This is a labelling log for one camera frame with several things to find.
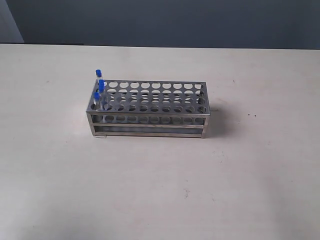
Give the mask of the blue-capped test tube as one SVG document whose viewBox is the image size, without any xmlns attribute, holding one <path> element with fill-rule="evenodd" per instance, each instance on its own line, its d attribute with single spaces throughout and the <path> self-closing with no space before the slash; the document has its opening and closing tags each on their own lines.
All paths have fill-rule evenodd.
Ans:
<svg viewBox="0 0 320 240">
<path fill-rule="evenodd" d="M 96 82 L 99 85 L 99 82 L 103 80 L 102 71 L 100 69 L 95 70 Z"/>
<path fill-rule="evenodd" d="M 93 109 L 98 110 L 101 108 L 101 100 L 100 100 L 100 94 L 96 91 L 93 94 Z"/>
<path fill-rule="evenodd" d="M 103 79 L 100 79 L 98 81 L 98 93 L 99 93 L 99 105 L 100 110 L 105 111 L 105 105 L 107 104 L 107 94 L 105 89 L 105 81 Z"/>
</svg>

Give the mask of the stainless steel test tube rack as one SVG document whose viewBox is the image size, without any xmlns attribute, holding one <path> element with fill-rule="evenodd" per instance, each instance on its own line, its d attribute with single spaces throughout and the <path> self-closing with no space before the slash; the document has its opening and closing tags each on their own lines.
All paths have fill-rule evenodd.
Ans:
<svg viewBox="0 0 320 240">
<path fill-rule="evenodd" d="M 204 138 L 211 116 L 203 81 L 103 79 L 105 111 L 86 108 L 91 133 L 99 136 Z"/>
</svg>

